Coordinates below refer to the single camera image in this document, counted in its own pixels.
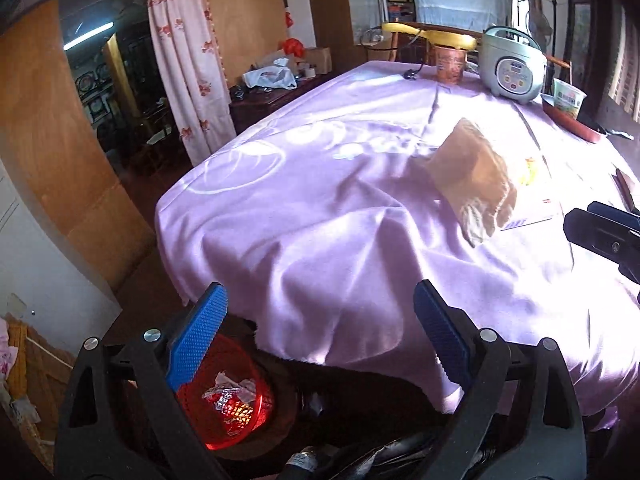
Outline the brown instant noodle cup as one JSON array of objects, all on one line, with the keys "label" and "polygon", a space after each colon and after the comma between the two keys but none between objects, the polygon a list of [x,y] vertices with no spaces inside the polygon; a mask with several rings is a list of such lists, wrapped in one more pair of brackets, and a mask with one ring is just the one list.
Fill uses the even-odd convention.
[{"label": "brown instant noodle cup", "polygon": [[466,51],[435,46],[436,78],[440,84],[460,84],[466,66]]}]

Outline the red plastic trash basket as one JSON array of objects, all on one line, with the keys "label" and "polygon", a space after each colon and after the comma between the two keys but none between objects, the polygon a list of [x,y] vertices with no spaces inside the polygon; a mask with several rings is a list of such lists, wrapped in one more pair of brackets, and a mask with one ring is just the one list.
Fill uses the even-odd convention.
[{"label": "red plastic trash basket", "polygon": [[209,451],[231,448],[265,425],[273,394],[265,374],[233,339],[216,336],[177,399]]}]

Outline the floral white curtain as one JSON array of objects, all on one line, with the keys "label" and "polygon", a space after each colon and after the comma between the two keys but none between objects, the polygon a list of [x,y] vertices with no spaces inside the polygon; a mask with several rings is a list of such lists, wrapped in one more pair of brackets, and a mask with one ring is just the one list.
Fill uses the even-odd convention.
[{"label": "floral white curtain", "polygon": [[148,0],[156,62],[180,140],[198,166],[235,137],[208,0]]}]

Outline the window curtain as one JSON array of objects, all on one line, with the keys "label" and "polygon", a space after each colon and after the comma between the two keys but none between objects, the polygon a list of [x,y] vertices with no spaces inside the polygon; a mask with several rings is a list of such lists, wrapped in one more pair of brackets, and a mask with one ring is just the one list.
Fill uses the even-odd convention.
[{"label": "window curtain", "polygon": [[608,97],[639,122],[639,29],[623,6],[614,13],[613,70],[608,78]]}]

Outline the pink cloth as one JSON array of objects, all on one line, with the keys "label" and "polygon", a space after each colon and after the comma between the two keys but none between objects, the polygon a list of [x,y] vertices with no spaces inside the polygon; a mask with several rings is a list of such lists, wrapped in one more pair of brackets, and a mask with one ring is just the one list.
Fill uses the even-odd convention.
[{"label": "pink cloth", "polygon": [[17,359],[18,349],[10,345],[8,323],[0,318],[0,376],[5,380]]}]

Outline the red frying pan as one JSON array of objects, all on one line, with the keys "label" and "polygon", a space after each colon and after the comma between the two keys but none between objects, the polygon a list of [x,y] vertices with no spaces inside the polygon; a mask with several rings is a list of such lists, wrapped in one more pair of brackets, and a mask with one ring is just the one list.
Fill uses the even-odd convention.
[{"label": "red frying pan", "polygon": [[628,141],[633,141],[634,136],[625,131],[607,129],[591,119],[586,113],[580,112],[578,118],[574,118],[569,114],[562,112],[554,105],[553,96],[543,94],[542,109],[552,119],[552,122],[564,128],[574,136],[578,136],[582,140],[596,144],[607,136],[615,136]]}]

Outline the red white torn carton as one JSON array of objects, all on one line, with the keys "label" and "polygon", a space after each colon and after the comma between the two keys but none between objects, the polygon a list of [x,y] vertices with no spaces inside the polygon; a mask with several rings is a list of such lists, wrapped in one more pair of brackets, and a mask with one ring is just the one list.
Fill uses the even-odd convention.
[{"label": "red white torn carton", "polygon": [[226,434],[233,437],[244,430],[252,420],[256,384],[253,378],[235,380],[226,372],[220,372],[213,387],[202,394],[202,399],[215,410]]}]

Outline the mint green rice cooker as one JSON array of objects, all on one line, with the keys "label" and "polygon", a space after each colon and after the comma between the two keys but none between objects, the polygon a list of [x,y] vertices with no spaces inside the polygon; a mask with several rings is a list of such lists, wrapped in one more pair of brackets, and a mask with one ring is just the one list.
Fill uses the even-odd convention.
[{"label": "mint green rice cooker", "polygon": [[492,26],[478,46],[478,69],[480,80],[494,96],[527,104],[541,92],[547,58],[526,32]]}]

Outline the green instant noodle cup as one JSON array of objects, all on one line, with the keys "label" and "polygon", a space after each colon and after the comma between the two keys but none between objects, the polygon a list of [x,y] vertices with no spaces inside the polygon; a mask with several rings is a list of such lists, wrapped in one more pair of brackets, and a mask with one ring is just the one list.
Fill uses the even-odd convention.
[{"label": "green instant noodle cup", "polygon": [[585,92],[574,87],[568,82],[559,78],[553,79],[553,101],[554,107],[573,119],[577,119],[582,102],[586,98]]}]

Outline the white plastic bag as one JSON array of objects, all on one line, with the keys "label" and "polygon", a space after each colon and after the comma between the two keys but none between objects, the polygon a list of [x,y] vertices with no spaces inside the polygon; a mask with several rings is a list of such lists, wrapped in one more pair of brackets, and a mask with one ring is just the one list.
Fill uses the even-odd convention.
[{"label": "white plastic bag", "polygon": [[288,67],[288,58],[276,58],[270,65],[245,73],[242,78],[247,88],[294,90],[297,81]]}]

